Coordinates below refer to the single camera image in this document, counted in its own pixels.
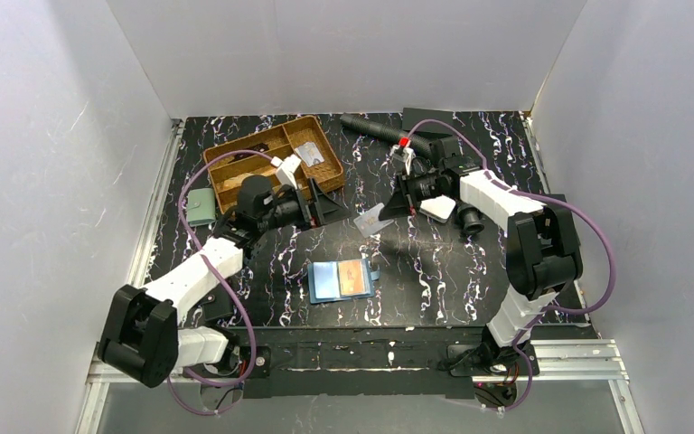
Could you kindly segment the silver VIP credit card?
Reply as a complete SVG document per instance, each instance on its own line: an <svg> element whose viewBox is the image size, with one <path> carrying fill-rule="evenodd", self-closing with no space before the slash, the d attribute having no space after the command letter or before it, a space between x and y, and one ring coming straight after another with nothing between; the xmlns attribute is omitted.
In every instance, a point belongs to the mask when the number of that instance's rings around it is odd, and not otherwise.
<svg viewBox="0 0 694 434"><path fill-rule="evenodd" d="M353 219L355 226L363 237L370 237L393 223L392 220L380 219L380 212L383 208L384 204L378 203Z"/></svg>

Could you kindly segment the light blue card holder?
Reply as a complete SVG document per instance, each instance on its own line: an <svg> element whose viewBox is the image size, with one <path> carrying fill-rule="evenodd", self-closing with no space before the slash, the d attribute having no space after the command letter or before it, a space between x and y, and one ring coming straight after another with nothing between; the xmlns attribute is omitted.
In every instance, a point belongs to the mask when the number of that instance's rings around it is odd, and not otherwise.
<svg viewBox="0 0 694 434"><path fill-rule="evenodd" d="M368 259L313 262L307 266L312 304L374 297L380 271Z"/></svg>

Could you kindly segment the gold VIP credit card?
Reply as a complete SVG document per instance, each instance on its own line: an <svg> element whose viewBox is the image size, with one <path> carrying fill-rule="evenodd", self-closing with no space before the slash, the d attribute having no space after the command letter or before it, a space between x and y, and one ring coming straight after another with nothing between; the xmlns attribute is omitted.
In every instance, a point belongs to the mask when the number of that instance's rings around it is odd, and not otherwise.
<svg viewBox="0 0 694 434"><path fill-rule="evenodd" d="M338 264L339 291L342 297L353 297L366 293L362 260L346 260Z"/></svg>

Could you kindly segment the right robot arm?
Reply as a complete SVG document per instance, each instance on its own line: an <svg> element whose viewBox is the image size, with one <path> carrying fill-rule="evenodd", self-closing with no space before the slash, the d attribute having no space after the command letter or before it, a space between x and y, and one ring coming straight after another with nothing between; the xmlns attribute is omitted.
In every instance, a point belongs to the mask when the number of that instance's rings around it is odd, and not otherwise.
<svg viewBox="0 0 694 434"><path fill-rule="evenodd" d="M572 213L522 195L493 171L463 156L448 139L432 143L431 163L423 174L396 175L379 218L411 216L423 201L445 196L503 230L510 285L478 347L480 359L499 360L529 340L544 308L583 271Z"/></svg>

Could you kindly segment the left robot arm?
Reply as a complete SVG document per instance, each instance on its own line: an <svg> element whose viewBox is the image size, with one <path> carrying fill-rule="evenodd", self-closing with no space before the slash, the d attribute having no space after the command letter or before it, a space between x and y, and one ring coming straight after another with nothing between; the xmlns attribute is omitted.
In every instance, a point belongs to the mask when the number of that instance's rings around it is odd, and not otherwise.
<svg viewBox="0 0 694 434"><path fill-rule="evenodd" d="M270 231L300 231L339 222L349 210L307 181L308 193L252 175L242 181L237 202L216 232L179 266L142 288L121 287L113 296L98 344L98 358L154 388L175 368L227 361L238 339L218 327L184 328L190 310L241 271Z"/></svg>

